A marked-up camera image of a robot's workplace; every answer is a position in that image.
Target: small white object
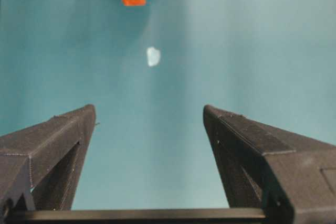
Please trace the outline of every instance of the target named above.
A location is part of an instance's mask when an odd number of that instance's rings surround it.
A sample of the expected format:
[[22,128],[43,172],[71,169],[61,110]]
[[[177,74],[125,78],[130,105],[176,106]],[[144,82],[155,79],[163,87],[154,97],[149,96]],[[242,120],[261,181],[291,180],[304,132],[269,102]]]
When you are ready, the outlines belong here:
[[147,48],[147,62],[149,67],[155,67],[160,63],[161,52],[154,47]]

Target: black metal bar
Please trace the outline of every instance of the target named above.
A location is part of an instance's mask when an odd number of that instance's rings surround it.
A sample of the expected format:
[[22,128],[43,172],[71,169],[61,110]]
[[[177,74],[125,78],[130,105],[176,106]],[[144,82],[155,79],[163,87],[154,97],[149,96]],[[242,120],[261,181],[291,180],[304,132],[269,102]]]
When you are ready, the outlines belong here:
[[6,223],[260,223],[258,208],[179,210],[21,211]]

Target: blue-green tabletop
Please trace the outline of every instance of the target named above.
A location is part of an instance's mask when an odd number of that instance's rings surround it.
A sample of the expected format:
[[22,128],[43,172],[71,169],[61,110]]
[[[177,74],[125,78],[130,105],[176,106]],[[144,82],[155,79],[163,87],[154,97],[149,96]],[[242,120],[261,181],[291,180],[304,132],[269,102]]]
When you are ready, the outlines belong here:
[[336,0],[0,3],[0,135],[96,106],[74,209],[227,206],[205,104],[336,144]]

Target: teal surface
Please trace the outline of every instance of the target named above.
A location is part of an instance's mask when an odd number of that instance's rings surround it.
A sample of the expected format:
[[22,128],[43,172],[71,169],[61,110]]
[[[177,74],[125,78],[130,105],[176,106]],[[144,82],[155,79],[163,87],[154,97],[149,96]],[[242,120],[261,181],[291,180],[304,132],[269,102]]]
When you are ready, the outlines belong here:
[[[207,103],[336,144],[336,0],[1,0],[0,135],[87,103],[74,208],[227,206]],[[161,50],[149,68],[146,49]]]

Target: black plastic part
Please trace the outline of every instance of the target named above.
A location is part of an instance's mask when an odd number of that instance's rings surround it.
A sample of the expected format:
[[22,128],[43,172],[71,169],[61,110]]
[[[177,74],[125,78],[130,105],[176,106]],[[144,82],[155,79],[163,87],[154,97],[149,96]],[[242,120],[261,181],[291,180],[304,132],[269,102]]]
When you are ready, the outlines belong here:
[[0,223],[8,210],[71,208],[95,120],[87,105],[0,137]]
[[336,223],[336,146],[212,106],[204,125],[231,207],[276,207],[286,224]]
[[7,224],[19,223],[124,223],[194,224],[260,223],[266,219],[257,208],[178,209],[178,210],[105,210],[105,211],[23,211],[14,212]]

